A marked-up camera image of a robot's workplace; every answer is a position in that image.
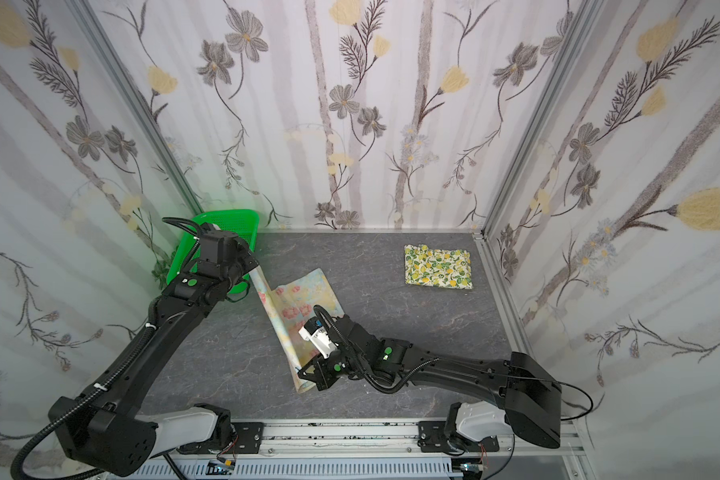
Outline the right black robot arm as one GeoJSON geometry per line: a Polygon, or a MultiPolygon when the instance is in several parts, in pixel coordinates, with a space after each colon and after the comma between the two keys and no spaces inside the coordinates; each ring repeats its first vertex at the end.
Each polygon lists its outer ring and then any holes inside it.
{"type": "Polygon", "coordinates": [[[298,377],[323,391],[340,377],[364,380],[382,394],[429,386],[467,395],[505,412],[520,439],[543,448],[561,444],[562,383],[529,355],[476,360],[440,354],[407,340],[377,338],[349,316],[332,317],[319,307],[299,330],[317,353],[298,377]]]}

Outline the pastel floral skirt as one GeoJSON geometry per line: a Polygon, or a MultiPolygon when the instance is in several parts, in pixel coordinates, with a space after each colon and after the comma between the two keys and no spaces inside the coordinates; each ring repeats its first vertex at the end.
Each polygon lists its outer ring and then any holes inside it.
{"type": "Polygon", "coordinates": [[[263,268],[257,267],[250,278],[286,355],[296,392],[301,394],[313,389],[314,384],[301,380],[297,372],[318,350],[309,340],[304,340],[299,331],[313,317],[315,305],[324,307],[333,316],[344,314],[327,277],[318,268],[288,284],[271,287],[263,268]]]}

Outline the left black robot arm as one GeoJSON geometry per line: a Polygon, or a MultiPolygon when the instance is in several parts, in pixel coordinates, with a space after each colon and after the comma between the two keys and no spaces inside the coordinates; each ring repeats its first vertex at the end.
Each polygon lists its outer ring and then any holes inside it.
{"type": "Polygon", "coordinates": [[[230,290],[258,267],[238,234],[203,224],[196,234],[199,257],[179,273],[149,305],[139,333],[117,359],[76,398],[59,398],[49,423],[16,454],[14,479],[27,479],[25,462],[47,437],[55,435],[63,453],[87,465],[80,478],[101,473],[121,477],[147,460],[178,447],[199,444],[225,450],[236,438],[230,413],[199,404],[163,417],[141,417],[143,400],[186,337],[226,300],[230,290]]]}

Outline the lemon print yellow skirt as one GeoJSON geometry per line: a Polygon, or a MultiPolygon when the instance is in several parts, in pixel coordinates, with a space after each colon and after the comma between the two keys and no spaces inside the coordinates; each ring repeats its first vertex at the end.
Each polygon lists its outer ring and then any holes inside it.
{"type": "Polygon", "coordinates": [[[408,285],[472,290],[470,253],[467,250],[406,245],[404,279],[408,285]]]}

